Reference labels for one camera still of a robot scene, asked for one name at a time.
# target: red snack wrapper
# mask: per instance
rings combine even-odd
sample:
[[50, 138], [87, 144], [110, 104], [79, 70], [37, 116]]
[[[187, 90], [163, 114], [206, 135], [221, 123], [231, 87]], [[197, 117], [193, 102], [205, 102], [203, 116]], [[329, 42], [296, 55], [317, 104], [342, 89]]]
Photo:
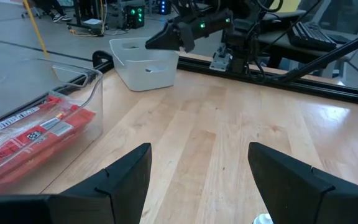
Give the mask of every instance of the red snack wrapper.
[[[49, 96], [48, 101], [39, 107], [51, 110], [54, 106], [57, 110], [53, 118], [9, 138], [0, 145], [0, 192], [75, 141], [95, 116], [94, 112], [86, 109], [73, 113], [79, 108], [78, 105], [69, 104], [55, 96]], [[41, 109], [29, 118], [41, 113]]]
[[48, 96], [46, 103], [43, 103], [39, 106], [35, 106], [30, 109], [27, 109], [19, 114], [16, 114], [14, 116], [11, 116], [11, 117], [1, 121], [0, 122], [0, 130], [9, 127], [10, 125], [26, 118], [27, 116], [34, 114], [37, 111], [48, 111], [48, 110], [52, 109], [54, 106], [56, 106], [58, 103], [60, 103], [61, 101], [62, 100], [57, 97]]

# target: light wood surface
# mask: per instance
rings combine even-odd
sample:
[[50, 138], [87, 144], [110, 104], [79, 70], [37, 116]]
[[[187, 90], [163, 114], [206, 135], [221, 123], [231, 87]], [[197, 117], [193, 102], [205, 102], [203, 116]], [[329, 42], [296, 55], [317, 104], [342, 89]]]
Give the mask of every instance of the light wood surface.
[[251, 223], [266, 208], [247, 161], [261, 142], [358, 184], [358, 105], [178, 70], [136, 93], [105, 74], [104, 133], [67, 151], [13, 193], [59, 193], [152, 143], [141, 223]]

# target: sneaker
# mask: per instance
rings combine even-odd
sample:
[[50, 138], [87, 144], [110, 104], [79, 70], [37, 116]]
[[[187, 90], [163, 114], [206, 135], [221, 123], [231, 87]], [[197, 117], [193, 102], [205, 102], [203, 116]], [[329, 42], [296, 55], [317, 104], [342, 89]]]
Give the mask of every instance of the sneaker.
[[50, 12], [48, 15], [49, 15], [52, 19], [56, 16], [56, 14], [53, 13], [53, 12]]
[[59, 22], [62, 19], [63, 19], [63, 16], [58, 13], [58, 14], [55, 14], [55, 16], [53, 17], [52, 21], [53, 22]]
[[65, 22], [68, 22], [68, 21], [71, 21], [72, 18], [68, 17], [67, 15], [64, 15], [63, 18], [62, 18], [62, 21], [65, 21]]

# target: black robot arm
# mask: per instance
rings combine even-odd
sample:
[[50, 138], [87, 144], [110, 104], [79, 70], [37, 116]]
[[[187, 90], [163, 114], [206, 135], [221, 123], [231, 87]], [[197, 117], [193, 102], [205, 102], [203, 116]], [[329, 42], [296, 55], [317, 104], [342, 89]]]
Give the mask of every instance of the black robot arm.
[[182, 47], [185, 52], [190, 52], [196, 39], [208, 37], [219, 30], [230, 31], [233, 19], [249, 17], [249, 4], [260, 4], [259, 1], [207, 0], [207, 7], [200, 8], [194, 0], [171, 0], [179, 15], [167, 21], [164, 28], [146, 42], [145, 47], [160, 50], [180, 50]]

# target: white plastic bin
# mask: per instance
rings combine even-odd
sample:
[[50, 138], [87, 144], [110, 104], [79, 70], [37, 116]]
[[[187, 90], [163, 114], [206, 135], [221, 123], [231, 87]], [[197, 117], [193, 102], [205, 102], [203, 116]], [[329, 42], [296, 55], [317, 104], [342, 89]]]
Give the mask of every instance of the white plastic bin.
[[110, 40], [117, 73], [132, 91], [163, 88], [175, 82], [179, 55], [169, 50], [147, 50], [148, 39]]

